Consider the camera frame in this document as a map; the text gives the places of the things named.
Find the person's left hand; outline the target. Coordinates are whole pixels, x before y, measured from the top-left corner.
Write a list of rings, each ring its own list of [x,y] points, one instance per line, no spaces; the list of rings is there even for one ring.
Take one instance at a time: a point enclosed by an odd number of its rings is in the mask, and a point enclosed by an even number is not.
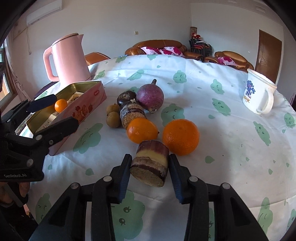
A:
[[[12,183],[1,182],[1,206],[10,207],[16,204],[19,207],[28,202],[30,182]]]

